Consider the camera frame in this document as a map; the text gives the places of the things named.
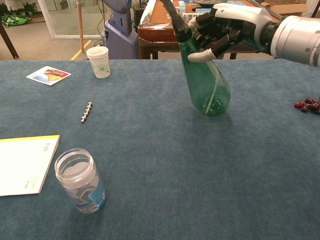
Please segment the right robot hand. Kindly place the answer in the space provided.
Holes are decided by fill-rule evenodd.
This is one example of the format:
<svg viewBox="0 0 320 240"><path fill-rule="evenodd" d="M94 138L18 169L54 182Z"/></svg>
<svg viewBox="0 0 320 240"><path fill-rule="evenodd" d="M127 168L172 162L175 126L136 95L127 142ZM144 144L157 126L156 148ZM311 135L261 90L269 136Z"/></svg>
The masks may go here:
<svg viewBox="0 0 320 240"><path fill-rule="evenodd" d="M203 48L202 52L191 53L188 60L203 63L216 59L232 46L244 45L261 52L267 48L269 37L265 30L272 25L272 16L265 8L215 4L210 12L192 18L188 26Z"/></svg>

